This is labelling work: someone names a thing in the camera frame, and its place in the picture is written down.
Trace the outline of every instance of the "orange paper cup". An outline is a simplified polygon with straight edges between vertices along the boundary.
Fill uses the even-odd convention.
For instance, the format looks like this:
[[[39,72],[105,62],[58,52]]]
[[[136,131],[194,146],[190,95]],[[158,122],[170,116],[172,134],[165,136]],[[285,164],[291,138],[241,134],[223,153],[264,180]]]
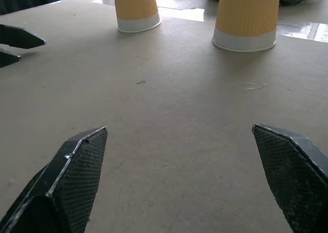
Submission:
[[[220,0],[213,44],[235,52],[257,52],[276,44],[279,0]]]
[[[156,0],[115,0],[118,30],[143,32],[160,24]]]

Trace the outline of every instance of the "table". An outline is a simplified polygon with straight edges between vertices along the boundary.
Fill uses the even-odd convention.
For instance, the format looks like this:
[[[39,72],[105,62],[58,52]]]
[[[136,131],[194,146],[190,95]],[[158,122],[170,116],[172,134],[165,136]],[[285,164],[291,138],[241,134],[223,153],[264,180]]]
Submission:
[[[0,18],[47,41],[10,48],[22,61],[0,70],[1,215],[64,140],[107,126],[86,232],[291,232],[251,129],[286,128],[328,154],[328,44],[279,35],[274,49],[231,53],[211,43],[212,22],[169,15],[123,34],[114,6],[92,1]]]

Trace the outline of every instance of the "small dark spot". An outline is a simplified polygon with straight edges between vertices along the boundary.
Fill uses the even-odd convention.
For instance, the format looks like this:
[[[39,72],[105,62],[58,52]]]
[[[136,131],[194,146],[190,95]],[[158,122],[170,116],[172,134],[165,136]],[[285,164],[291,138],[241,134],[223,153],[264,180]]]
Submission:
[[[155,204],[155,202],[154,202],[153,200],[149,200],[149,201],[147,202],[147,206],[148,206],[148,207],[152,207],[152,206],[154,206],[154,204]]]
[[[119,163],[119,164],[115,167],[115,169],[119,169],[119,168],[122,166],[123,163],[124,163],[124,161],[122,161],[121,163]]]
[[[137,84],[142,84],[142,83],[146,83],[145,80],[141,80],[140,82],[138,82]]]
[[[8,185],[13,185],[15,183],[15,180],[13,178],[9,179]]]

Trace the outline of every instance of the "cup base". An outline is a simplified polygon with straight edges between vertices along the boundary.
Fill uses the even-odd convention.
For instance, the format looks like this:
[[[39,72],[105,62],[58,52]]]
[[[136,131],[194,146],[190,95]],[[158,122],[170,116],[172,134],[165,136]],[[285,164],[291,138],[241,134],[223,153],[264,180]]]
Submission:
[[[259,52],[276,45],[276,30],[255,37],[235,36],[215,29],[212,42],[215,46],[232,52]]]
[[[156,28],[160,25],[161,21],[159,14],[144,18],[141,20],[120,20],[117,19],[118,31],[123,33],[139,33]]]

